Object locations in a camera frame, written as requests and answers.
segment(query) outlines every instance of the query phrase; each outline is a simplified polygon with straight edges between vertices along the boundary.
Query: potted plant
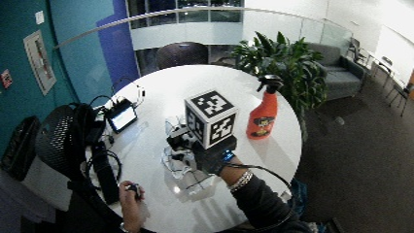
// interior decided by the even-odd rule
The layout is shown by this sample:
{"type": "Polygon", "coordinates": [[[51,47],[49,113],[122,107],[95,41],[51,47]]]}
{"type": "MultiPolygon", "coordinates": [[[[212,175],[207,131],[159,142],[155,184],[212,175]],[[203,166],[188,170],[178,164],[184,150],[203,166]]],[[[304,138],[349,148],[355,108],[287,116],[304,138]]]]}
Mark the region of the potted plant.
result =
{"type": "Polygon", "coordinates": [[[304,111],[325,101],[325,72],[316,62],[321,54],[307,48],[303,38],[291,44],[280,32],[275,42],[258,32],[255,35],[251,43],[242,41],[232,49],[235,67],[258,78],[264,75],[282,78],[279,92],[294,109],[306,140],[304,111]]]}

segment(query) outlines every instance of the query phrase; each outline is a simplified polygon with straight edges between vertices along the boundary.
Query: teal wall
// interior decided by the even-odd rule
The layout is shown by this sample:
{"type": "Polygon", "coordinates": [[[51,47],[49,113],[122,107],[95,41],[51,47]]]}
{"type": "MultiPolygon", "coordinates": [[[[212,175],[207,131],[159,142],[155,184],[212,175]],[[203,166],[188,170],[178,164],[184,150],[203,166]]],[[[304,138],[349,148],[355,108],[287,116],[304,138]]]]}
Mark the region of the teal wall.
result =
{"type": "MultiPolygon", "coordinates": [[[[114,14],[113,0],[53,0],[50,9],[58,43],[95,28],[97,21],[114,14]]],[[[89,103],[98,95],[109,96],[113,84],[98,33],[66,44],[59,51],[79,102],[89,103]]]]}
{"type": "Polygon", "coordinates": [[[51,110],[74,101],[69,83],[63,79],[46,15],[46,0],[2,0],[0,3],[0,72],[9,69],[13,84],[5,90],[0,86],[0,157],[9,142],[11,131],[25,117],[35,115],[42,120],[51,110]],[[42,11],[45,22],[34,21],[34,13],[42,11]],[[42,96],[27,63],[22,39],[41,30],[47,58],[57,82],[49,93],[42,96]]]}

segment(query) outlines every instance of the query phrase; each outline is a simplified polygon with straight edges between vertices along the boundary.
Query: round white table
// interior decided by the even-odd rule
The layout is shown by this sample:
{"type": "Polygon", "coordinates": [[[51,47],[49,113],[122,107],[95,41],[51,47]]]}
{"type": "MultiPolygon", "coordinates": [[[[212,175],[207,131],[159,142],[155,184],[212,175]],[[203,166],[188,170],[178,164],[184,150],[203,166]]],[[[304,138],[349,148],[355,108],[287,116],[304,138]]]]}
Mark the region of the round white table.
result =
{"type": "MultiPolygon", "coordinates": [[[[160,164],[162,150],[167,146],[164,119],[184,114],[183,99],[215,89],[239,108],[234,136],[234,153],[244,164],[259,165],[290,181],[300,154],[299,124],[286,99],[278,95],[278,115],[271,135],[264,140],[248,140],[246,127],[250,111],[260,102],[262,91],[256,78],[239,70],[212,66],[188,65],[167,68],[139,78],[144,100],[135,109],[138,120],[114,135],[110,150],[122,163],[120,181],[130,180],[144,189],[142,214],[143,228],[155,232],[215,232],[231,228],[246,220],[235,199],[220,178],[195,195],[176,185],[160,164]]],[[[136,101],[136,86],[128,84],[115,95],[136,101]]],[[[275,177],[252,170],[279,194],[287,190],[275,177]]],[[[120,215],[119,204],[110,208],[120,215]]]]}

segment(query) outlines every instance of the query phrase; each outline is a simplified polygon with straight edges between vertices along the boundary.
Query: cushion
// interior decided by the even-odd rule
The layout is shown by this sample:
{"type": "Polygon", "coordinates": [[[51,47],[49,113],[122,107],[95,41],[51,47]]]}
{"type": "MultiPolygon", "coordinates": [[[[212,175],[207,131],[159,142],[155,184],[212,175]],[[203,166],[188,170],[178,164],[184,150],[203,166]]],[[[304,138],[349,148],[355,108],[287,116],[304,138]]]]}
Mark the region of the cushion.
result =
{"type": "Polygon", "coordinates": [[[323,66],[336,66],[339,64],[340,49],[337,47],[308,43],[307,47],[321,53],[323,58],[318,62],[323,66]]]}
{"type": "Polygon", "coordinates": [[[360,80],[349,72],[329,72],[325,77],[328,89],[357,89],[360,80]]]}
{"type": "Polygon", "coordinates": [[[324,66],[327,72],[339,72],[339,71],[345,71],[345,68],[340,67],[340,66],[324,66]]]}

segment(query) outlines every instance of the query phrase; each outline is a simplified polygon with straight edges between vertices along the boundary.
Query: gray sofa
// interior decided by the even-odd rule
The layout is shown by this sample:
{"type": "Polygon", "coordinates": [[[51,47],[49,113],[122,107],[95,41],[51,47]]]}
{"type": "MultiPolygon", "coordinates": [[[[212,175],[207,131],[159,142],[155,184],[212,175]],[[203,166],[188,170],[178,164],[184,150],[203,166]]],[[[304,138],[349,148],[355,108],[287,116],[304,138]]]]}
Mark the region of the gray sofa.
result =
{"type": "Polygon", "coordinates": [[[308,48],[323,55],[318,62],[325,75],[327,100],[353,96],[361,88],[363,68],[340,55],[337,47],[308,43],[308,48]]]}

